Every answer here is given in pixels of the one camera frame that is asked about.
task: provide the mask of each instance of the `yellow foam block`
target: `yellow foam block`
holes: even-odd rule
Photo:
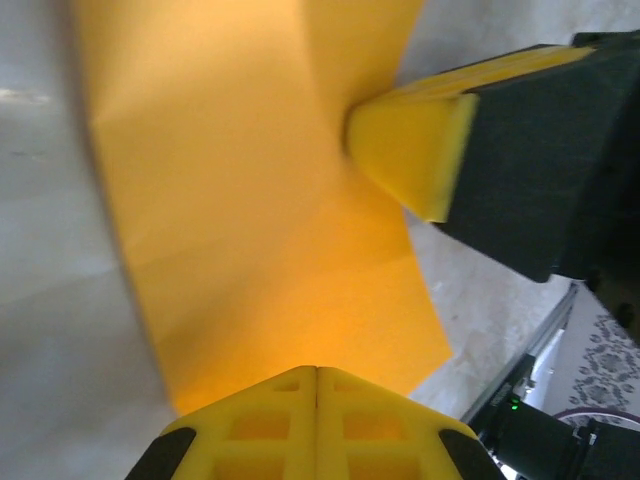
[[[316,367],[264,381],[163,433],[185,427],[196,435],[173,480],[459,480],[439,433],[476,439],[453,418]]]
[[[421,0],[74,0],[99,172],[173,404],[450,354],[400,206],[343,153]]]
[[[444,222],[481,101],[464,92],[573,62],[592,51],[528,50],[398,88],[353,110],[349,152],[362,172],[419,218]]]

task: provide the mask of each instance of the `gray floor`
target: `gray floor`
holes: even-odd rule
[[[574,30],[640,25],[632,1],[434,0],[400,72]],[[0,2],[0,478],[124,478],[172,418],[91,169],[63,0]],[[461,414],[568,282],[536,285],[413,220],[455,357],[413,395]]]

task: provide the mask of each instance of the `yellow foam pad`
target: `yellow foam pad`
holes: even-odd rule
[[[343,154],[421,0],[74,0],[88,119],[173,404],[300,364],[408,393],[449,356],[400,206]]]
[[[459,480],[439,438],[463,423],[335,368],[299,367],[171,424],[174,480]]]
[[[425,221],[445,222],[481,101],[481,85],[579,60],[590,48],[546,47],[419,80],[356,107],[347,143],[360,170]]]

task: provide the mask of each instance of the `yellow paper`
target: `yellow paper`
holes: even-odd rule
[[[341,143],[420,7],[75,0],[99,169],[180,412],[300,364],[408,393],[447,359],[401,209]]]

